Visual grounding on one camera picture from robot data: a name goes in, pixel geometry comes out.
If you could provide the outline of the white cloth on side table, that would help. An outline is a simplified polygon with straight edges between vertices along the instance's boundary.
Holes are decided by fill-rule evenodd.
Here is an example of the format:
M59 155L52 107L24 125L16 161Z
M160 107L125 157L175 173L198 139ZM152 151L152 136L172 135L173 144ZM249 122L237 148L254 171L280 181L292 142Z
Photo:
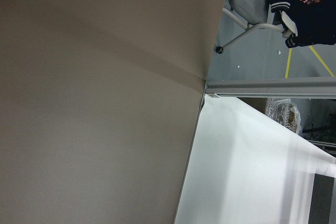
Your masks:
M238 98L205 96L175 223L307 223L335 158Z

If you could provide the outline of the plastic wrapped cardboard box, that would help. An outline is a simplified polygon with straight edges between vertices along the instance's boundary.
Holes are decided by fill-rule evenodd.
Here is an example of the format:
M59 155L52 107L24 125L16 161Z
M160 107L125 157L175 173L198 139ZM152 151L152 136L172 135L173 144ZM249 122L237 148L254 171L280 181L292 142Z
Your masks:
M267 98L265 114L292 132L299 134L301 115L290 98Z

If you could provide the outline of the grey office chair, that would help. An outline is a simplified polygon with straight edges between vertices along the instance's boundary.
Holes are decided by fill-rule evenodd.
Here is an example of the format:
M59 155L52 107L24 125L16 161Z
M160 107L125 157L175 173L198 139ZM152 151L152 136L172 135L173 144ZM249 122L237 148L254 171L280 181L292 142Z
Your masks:
M289 34L287 27L281 24L280 14L275 15L271 24L267 22L270 9L267 0L228 0L228 4L229 8L224 7L223 14L240 26L244 32L225 45L216 45L214 51L217 54L222 54L234 43L258 29L273 30L282 33L283 36Z

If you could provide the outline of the dark varsity jacket with patches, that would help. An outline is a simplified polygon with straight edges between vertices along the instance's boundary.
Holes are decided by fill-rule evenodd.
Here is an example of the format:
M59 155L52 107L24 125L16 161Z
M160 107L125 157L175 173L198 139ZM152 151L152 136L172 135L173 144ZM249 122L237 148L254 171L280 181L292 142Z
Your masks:
M335 0L268 0L288 29L288 48L335 45Z

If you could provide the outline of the aluminium frame post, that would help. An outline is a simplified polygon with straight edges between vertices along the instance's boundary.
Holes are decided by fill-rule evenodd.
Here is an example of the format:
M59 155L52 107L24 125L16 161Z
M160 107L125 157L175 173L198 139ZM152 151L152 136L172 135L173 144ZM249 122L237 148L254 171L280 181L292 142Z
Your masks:
M212 97L335 99L335 77L209 81Z

